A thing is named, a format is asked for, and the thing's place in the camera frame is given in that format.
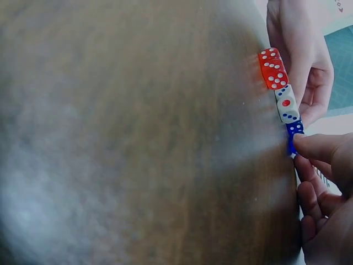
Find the stack of dice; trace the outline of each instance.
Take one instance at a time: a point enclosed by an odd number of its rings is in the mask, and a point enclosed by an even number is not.
[[[295,155],[293,137],[304,134],[304,126],[281,55],[278,49],[269,48],[259,54],[259,61],[267,88],[275,91],[278,113],[289,133],[289,150]]]

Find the wooden table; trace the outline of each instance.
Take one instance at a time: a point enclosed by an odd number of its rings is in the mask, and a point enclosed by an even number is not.
[[[1,264],[292,264],[265,47],[246,0],[1,1]]]

